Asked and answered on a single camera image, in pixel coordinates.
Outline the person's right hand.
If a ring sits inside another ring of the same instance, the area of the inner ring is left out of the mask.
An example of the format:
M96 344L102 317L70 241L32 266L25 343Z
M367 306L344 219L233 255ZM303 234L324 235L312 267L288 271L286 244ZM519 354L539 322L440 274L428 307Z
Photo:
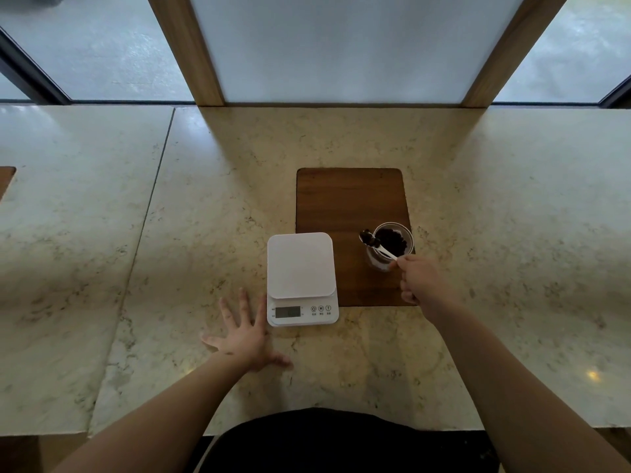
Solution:
M421 308L424 316L430 319L453 301L453 290L430 259L419 255L413 256L419 264L420 274L420 305L417 306Z

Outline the black window frame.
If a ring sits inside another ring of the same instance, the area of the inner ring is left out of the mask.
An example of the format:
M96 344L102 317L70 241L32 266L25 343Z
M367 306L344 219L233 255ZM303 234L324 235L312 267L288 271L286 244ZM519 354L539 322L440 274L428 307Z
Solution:
M601 109L631 109L631 75L605 96L598 106Z
M0 26L0 73L27 98L41 105L70 105L71 98Z

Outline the person's left hand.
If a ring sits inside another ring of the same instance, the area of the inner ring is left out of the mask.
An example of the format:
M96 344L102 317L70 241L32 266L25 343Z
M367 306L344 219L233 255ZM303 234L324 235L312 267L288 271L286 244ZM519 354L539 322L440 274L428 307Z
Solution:
M271 365L269 353L279 351L273 348L267 330L266 295L262 295L259 299L255 314L252 313L251 308L251 327L239 327L239 314L236 316L233 313L225 298L220 298L219 310L226 327L226 335L223 337L222 349L218 352L241 358L249 372L259 372L265 366Z

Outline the person's right forearm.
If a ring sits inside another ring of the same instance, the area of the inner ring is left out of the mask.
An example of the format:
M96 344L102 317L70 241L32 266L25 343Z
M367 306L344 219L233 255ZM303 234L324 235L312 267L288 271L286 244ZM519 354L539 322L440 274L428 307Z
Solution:
M415 291L506 473L631 473L631 463L444 292Z

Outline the person's left forearm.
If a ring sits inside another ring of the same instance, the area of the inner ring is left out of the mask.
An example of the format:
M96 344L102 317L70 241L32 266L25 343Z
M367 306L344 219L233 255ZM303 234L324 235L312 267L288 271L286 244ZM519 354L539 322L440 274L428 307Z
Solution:
M253 365L216 352L191 373L100 431L52 473L178 473L226 394Z

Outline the wooden post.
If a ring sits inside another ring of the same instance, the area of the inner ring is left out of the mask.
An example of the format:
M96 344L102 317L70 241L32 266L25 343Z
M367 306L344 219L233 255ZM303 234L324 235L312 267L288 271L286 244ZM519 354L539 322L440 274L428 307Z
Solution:
M225 105L224 95L191 0L147 0L199 107Z
M488 108L566 2L523 0L460 107Z

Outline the person's black clothing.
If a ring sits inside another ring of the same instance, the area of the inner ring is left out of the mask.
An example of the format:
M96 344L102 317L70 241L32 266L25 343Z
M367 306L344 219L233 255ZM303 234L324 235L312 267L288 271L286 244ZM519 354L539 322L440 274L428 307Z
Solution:
M500 460L485 431L418 430L312 407L203 439L190 464L187 473L499 473Z

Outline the dark coffee beans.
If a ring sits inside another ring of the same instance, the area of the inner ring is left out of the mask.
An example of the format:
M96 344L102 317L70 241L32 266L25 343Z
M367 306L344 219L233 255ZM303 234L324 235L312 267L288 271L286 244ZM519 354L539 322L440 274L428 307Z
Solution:
M406 254L408 242L400 231L392 228L381 228L375 231L374 236L380 245L395 257Z

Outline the metal spoon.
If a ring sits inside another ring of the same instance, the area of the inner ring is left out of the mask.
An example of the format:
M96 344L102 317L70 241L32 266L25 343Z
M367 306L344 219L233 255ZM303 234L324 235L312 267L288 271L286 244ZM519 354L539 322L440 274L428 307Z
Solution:
M397 260L397 256L394 256L392 253L390 253L389 250L383 247L379 239L376 238L375 235L370 230L360 231L359 239L364 245L376 250L378 253L387 257L389 260L391 261Z

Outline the white frosted panel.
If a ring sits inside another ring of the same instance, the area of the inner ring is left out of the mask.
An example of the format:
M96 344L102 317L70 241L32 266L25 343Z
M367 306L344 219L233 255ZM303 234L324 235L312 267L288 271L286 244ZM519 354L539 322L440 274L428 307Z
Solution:
M523 0L191 0L227 102L459 104Z

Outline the clear glass cup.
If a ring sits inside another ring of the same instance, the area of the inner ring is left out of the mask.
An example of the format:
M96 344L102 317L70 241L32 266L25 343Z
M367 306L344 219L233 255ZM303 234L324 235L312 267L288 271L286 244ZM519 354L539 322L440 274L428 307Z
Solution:
M416 253L412 232L405 225L397 223L397 222L384 222L378 225L372 231L372 233L374 234L376 230L379 230L381 228L392 228L394 230L400 231L403 234L406 241L408 242L408 248L406 250L405 255ZM365 246L365 250L367 254L368 263L371 264L373 268L381 272L389 271L389 263L391 262L391 260L389 260L387 257L383 256L382 254L378 253L376 250L370 247Z

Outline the white digital kitchen scale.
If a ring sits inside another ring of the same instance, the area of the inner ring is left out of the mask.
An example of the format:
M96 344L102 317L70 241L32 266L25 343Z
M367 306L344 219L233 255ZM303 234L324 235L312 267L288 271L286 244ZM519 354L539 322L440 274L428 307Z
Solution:
M333 240L324 232L274 235L267 242L267 321L272 327L339 319Z

